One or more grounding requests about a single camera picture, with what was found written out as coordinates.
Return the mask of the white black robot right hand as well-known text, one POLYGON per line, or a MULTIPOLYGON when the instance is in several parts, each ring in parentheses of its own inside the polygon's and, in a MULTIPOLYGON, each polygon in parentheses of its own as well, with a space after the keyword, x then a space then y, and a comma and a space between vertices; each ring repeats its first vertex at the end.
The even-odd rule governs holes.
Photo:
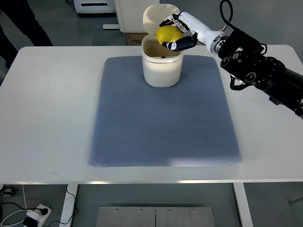
POLYGON ((227 39, 227 35, 223 31, 211 30, 187 12, 168 16, 160 23, 160 27, 163 26, 175 26, 179 28, 184 35, 183 38, 174 42, 162 44, 162 46, 174 52, 184 51, 195 47, 197 43, 202 43, 210 53, 217 54, 227 39))

